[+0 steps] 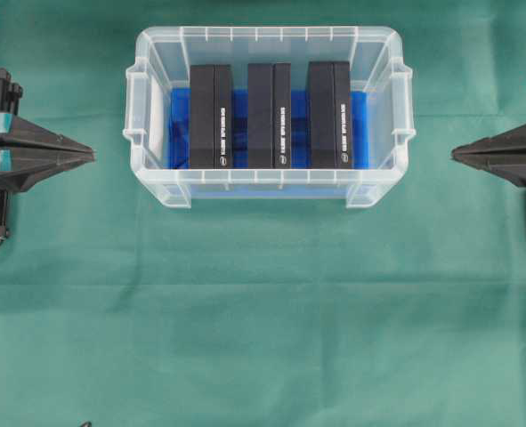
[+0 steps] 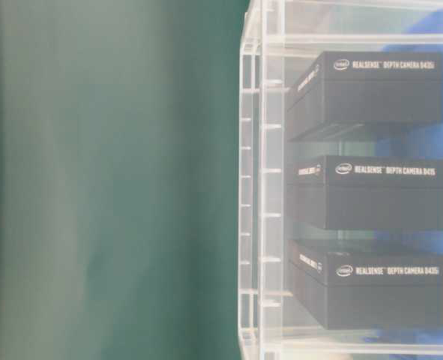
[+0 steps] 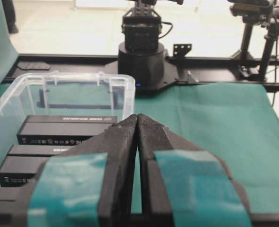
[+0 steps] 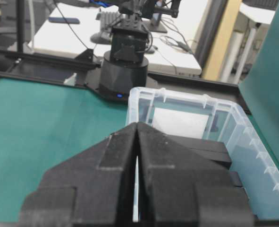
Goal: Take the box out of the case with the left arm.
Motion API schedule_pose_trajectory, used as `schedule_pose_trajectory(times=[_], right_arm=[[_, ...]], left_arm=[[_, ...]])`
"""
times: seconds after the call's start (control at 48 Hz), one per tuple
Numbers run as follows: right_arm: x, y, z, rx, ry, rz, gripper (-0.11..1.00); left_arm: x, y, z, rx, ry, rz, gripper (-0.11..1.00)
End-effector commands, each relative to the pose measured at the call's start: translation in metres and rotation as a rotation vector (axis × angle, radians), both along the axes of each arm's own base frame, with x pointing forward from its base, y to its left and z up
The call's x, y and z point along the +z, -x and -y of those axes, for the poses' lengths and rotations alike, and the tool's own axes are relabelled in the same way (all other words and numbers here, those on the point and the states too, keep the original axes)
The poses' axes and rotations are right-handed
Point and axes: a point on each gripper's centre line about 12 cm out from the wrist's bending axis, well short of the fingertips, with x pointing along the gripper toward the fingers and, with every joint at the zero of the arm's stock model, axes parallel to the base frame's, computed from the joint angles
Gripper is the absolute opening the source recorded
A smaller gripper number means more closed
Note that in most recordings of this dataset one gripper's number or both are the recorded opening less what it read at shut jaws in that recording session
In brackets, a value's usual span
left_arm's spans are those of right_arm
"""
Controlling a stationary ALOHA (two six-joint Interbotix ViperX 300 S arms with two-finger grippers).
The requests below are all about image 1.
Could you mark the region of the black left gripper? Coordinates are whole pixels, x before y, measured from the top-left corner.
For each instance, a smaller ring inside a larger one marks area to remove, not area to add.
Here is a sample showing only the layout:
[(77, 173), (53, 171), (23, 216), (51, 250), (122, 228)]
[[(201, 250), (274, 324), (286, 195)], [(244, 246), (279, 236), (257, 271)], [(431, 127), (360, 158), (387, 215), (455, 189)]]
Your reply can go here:
[(90, 147), (16, 116), (23, 89), (0, 68), (0, 245), (9, 236), (9, 192), (26, 192), (40, 181), (95, 160)]

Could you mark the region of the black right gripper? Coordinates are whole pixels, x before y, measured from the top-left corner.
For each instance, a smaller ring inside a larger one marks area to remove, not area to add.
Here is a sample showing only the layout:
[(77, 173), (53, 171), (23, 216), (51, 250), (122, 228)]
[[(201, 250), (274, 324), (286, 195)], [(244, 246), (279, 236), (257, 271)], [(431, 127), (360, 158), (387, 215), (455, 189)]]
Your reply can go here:
[(526, 124), (459, 146), (451, 151), (451, 156), (458, 163), (526, 188)]

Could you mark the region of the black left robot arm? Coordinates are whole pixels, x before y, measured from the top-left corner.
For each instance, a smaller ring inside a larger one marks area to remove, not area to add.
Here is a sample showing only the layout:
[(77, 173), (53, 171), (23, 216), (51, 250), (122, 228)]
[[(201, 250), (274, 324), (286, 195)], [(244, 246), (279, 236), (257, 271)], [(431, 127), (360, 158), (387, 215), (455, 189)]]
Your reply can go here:
[(10, 195), (95, 160), (93, 149), (19, 116), (23, 88), (0, 68), (0, 245), (9, 237)]

